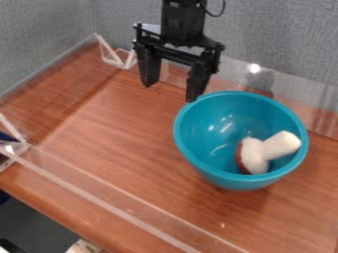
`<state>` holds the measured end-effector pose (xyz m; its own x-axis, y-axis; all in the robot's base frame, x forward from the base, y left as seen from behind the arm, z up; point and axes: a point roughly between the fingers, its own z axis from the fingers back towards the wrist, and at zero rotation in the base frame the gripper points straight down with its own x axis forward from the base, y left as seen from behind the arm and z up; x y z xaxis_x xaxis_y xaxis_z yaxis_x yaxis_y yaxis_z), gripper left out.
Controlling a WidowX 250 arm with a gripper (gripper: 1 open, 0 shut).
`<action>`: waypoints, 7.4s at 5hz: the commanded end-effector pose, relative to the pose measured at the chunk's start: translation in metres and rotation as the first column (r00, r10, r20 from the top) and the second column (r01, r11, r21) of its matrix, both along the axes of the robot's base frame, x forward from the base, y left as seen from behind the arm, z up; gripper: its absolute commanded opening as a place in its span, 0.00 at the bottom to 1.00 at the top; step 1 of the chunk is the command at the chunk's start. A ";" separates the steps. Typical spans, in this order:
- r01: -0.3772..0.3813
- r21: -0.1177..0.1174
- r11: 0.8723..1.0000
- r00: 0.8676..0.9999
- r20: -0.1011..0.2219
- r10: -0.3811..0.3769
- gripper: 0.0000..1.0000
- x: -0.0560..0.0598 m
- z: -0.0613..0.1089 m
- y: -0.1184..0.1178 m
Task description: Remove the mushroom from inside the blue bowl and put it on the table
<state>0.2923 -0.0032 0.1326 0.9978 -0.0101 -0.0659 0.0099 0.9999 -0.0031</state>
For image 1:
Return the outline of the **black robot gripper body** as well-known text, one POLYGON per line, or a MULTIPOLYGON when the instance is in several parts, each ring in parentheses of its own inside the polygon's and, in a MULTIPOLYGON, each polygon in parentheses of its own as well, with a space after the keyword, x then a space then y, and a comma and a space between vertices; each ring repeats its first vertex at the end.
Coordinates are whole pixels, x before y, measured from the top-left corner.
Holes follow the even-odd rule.
POLYGON ((224 15, 226 0, 218 13, 208 9, 208 0, 164 0, 162 22, 134 25, 137 38, 134 48, 139 45, 151 48, 157 56, 188 66, 201 57, 213 60, 213 73, 218 71, 221 52, 225 44, 205 34, 206 17, 224 15))

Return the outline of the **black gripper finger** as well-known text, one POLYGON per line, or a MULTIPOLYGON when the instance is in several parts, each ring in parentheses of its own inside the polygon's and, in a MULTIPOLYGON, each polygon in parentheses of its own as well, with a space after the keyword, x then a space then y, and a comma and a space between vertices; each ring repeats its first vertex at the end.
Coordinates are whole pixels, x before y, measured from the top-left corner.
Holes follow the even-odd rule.
POLYGON ((197 61, 193 62, 189 72, 186 86, 188 102, 194 102, 197 98, 204 94, 212 74, 213 60, 210 57, 201 57, 197 61))
POLYGON ((162 59, 154 50, 143 45, 137 47, 137 54, 142 82, 146 87, 151 87, 161 79, 162 59))

